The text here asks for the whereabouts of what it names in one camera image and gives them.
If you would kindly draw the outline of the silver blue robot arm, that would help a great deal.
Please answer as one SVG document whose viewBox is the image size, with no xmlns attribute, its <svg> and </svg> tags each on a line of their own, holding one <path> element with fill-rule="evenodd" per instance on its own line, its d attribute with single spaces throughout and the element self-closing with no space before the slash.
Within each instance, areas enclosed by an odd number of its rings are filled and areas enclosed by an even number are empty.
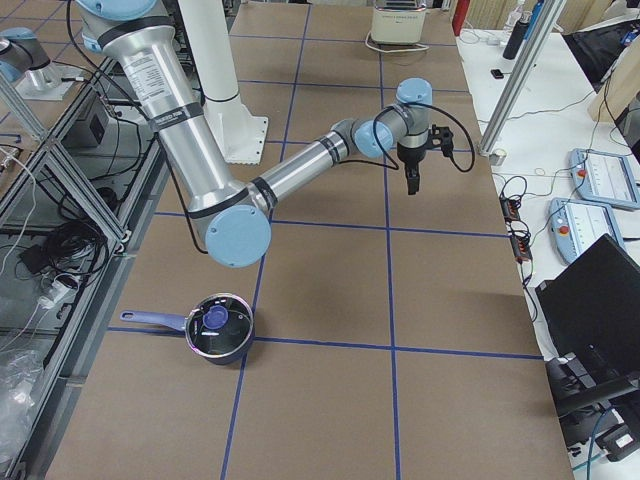
<svg viewBox="0 0 640 480">
<path fill-rule="evenodd" d="M 81 1 L 85 44 L 117 61 L 134 88 L 190 195 L 208 254 L 222 265 L 257 262 L 271 241 L 267 219 L 278 201 L 350 155 L 383 155 L 393 144 L 426 137 L 432 86 L 401 82 L 396 101 L 371 120 L 346 119 L 285 162 L 242 183 L 236 180 L 172 46 L 175 30 L 158 1 Z"/>
</svg>

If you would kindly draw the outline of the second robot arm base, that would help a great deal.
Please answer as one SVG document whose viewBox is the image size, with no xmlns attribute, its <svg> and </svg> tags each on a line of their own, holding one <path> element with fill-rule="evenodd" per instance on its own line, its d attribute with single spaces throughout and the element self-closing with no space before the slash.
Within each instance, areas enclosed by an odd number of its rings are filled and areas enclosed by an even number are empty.
<svg viewBox="0 0 640 480">
<path fill-rule="evenodd" d="M 71 85 L 26 27 L 1 32 L 1 74 L 25 100 L 62 101 Z"/>
</svg>

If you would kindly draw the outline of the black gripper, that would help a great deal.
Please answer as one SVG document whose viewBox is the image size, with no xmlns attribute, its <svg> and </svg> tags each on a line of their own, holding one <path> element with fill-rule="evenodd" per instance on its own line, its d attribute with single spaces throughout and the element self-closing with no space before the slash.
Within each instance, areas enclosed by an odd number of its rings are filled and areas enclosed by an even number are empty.
<svg viewBox="0 0 640 480">
<path fill-rule="evenodd" d="M 397 156 L 404 164 L 407 194 L 416 195 L 420 189 L 419 164 L 426 156 L 426 148 L 398 145 Z"/>
</svg>

